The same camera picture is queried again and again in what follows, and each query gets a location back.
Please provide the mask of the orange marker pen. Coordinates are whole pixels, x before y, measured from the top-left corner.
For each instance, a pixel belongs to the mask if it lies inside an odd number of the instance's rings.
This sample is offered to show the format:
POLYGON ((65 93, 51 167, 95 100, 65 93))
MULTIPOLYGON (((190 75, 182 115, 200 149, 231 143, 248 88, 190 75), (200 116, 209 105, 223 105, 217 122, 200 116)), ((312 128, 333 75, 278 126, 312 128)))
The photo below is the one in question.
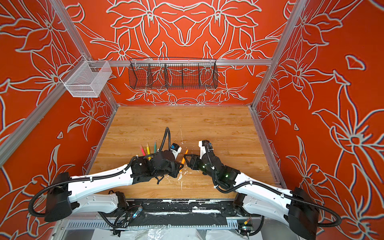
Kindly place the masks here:
POLYGON ((186 164, 186 159, 185 157, 182 158, 182 161, 181 161, 181 164, 184 166, 186 164))

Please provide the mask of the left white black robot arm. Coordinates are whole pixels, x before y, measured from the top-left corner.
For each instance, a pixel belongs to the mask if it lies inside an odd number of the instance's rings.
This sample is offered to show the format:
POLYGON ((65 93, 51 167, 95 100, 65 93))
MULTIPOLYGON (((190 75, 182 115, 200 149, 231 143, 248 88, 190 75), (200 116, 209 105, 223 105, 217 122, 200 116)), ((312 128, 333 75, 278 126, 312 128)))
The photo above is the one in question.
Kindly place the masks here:
POLYGON ((132 157, 128 164, 97 174, 80 177, 70 177, 68 172, 59 174, 47 192, 44 220, 56 222, 87 208, 88 204, 81 203, 81 200, 105 190, 144 183, 151 179, 160 182, 166 175, 177 178, 184 167, 176 161, 177 155, 165 150, 152 157, 132 157))

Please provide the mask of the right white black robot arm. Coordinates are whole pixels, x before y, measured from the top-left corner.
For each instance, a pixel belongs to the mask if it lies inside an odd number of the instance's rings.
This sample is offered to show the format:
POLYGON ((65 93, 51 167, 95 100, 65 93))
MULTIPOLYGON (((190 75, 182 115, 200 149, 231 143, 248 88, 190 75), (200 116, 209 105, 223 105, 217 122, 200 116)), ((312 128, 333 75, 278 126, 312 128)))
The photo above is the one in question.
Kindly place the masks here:
POLYGON ((282 189, 252 179, 222 164, 213 152, 184 158, 190 169, 211 177, 219 192, 236 192, 234 204, 242 213, 279 221, 306 240, 316 239, 320 210, 304 190, 282 189))

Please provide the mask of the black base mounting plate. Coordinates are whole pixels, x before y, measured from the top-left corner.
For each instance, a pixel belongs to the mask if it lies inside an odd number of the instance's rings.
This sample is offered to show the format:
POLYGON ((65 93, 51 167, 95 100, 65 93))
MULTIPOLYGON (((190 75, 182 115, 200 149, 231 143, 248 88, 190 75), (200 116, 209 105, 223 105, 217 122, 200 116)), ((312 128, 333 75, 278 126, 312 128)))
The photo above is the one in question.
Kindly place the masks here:
POLYGON ((99 215, 113 225, 224 225, 228 220, 262 225, 260 215, 249 215, 233 199, 131 199, 127 206, 99 215))

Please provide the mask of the small green circuit board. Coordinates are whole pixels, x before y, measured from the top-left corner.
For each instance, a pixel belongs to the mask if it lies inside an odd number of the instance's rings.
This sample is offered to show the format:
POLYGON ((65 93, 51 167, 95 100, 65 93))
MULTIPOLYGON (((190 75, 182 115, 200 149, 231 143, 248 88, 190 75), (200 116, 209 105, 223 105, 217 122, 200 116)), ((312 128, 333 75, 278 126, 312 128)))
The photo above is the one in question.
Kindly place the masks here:
POLYGON ((253 225, 249 221, 240 222, 239 225, 239 234, 241 236, 250 237, 256 234, 253 225))

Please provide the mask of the white mesh basket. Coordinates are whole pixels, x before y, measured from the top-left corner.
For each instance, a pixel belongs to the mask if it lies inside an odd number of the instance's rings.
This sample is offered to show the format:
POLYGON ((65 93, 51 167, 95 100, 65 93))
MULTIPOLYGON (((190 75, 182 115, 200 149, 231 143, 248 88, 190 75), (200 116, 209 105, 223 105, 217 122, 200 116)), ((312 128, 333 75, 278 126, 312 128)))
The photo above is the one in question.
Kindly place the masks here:
POLYGON ((108 61, 88 61, 80 56, 59 80, 74 98, 97 98, 111 75, 108 61))

